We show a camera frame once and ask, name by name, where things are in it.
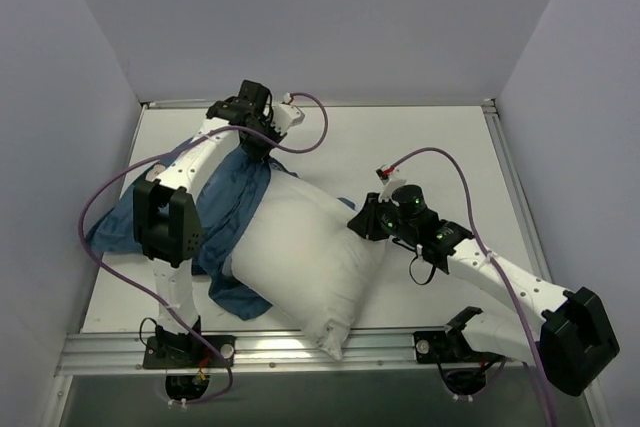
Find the blue cartoon print pillowcase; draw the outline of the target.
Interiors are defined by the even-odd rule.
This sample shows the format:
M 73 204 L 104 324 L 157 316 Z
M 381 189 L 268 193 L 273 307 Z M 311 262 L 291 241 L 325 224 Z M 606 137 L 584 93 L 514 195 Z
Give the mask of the blue cartoon print pillowcase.
M 196 208 L 203 229 L 203 242 L 192 261 L 191 274 L 211 279 L 208 295 L 225 311 L 243 321 L 266 313 L 271 304 L 231 274 L 231 253 L 248 228 L 271 182 L 272 174 L 298 174 L 271 157 L 254 163 L 241 150 L 234 150 L 203 186 Z M 95 253 L 137 253 L 133 228 L 133 190 L 129 185 L 116 205 L 86 234 Z

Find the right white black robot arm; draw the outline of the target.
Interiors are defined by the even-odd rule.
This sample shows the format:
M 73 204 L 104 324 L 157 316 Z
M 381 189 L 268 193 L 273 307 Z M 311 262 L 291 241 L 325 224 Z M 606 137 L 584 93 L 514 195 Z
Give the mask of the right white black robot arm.
M 397 240 L 433 268 L 523 313 L 532 342 L 516 340 L 514 331 L 503 322 L 490 321 L 481 308 L 465 308 L 448 323 L 443 337 L 445 350 L 455 359 L 490 352 L 524 362 L 539 361 L 555 388 L 578 397 L 620 352 L 604 304 L 595 292 L 552 284 L 481 248 L 471 230 L 431 210 L 417 185 L 401 186 L 387 200 L 369 193 L 348 227 L 366 240 Z

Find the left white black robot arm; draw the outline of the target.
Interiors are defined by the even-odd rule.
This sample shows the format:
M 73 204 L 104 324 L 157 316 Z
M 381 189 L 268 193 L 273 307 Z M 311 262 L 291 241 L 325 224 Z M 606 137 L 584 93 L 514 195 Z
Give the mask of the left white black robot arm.
M 269 90 L 245 80 L 239 93 L 217 101 L 189 148 L 152 180 L 133 190 L 133 234 L 143 255 L 152 261 L 160 297 L 155 328 L 156 350 L 179 366 L 194 364 L 202 352 L 200 316 L 195 307 L 191 260 L 199 253 L 204 230 L 196 200 L 215 169 L 236 148 L 252 161 L 263 161 L 304 114 L 290 99 L 272 105 Z

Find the white pillow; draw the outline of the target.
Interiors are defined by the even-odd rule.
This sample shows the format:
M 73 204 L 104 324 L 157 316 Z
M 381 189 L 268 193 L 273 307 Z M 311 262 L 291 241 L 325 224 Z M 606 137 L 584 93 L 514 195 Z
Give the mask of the white pillow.
M 387 247 L 349 230 L 355 212 L 320 188 L 272 174 L 231 253 L 231 273 L 336 361 Z

